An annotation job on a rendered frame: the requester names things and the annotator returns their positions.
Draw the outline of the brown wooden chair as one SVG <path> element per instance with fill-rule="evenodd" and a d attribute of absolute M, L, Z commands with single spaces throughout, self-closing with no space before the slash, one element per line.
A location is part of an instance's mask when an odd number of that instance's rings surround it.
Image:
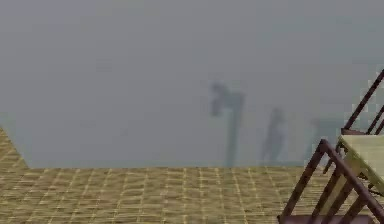
<path fill-rule="evenodd" d="M 364 132 L 360 130 L 354 130 L 352 125 L 357 120 L 364 107 L 367 105 L 370 98 L 374 95 L 380 83 L 384 80 L 384 69 L 382 69 L 376 76 L 375 81 L 371 84 L 365 95 L 361 98 L 359 104 L 355 108 L 352 115 L 347 120 L 346 124 L 341 128 L 342 135 L 378 135 L 384 129 L 384 119 L 381 117 L 384 115 L 384 105 L 381 106 L 376 116 L 370 123 L 368 129 Z"/>
<path fill-rule="evenodd" d="M 279 224 L 384 224 L 384 206 L 374 197 L 384 197 L 384 136 L 341 135 L 345 154 L 322 139 L 284 210 Z M 335 169 L 317 204 L 309 215 L 292 211 L 323 156 Z"/>

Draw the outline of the pale yellow dining table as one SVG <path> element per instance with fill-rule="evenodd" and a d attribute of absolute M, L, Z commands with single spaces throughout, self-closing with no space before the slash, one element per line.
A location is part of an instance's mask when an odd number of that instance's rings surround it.
<path fill-rule="evenodd" d="M 332 155 L 335 155 L 346 164 L 354 176 L 363 174 L 376 193 L 384 197 L 384 135 L 341 135 L 339 143 L 346 150 L 344 157 L 326 140 L 321 140 L 319 147 L 322 152 L 328 154 L 330 162 L 333 162 Z M 338 203 L 339 195 L 342 196 L 340 205 L 344 203 L 347 198 L 343 196 L 346 182 L 347 178 L 342 171 L 335 168 L 335 174 L 330 179 L 331 186 L 324 190 L 326 196 L 321 199 L 321 214 L 327 213 L 333 204 Z"/>

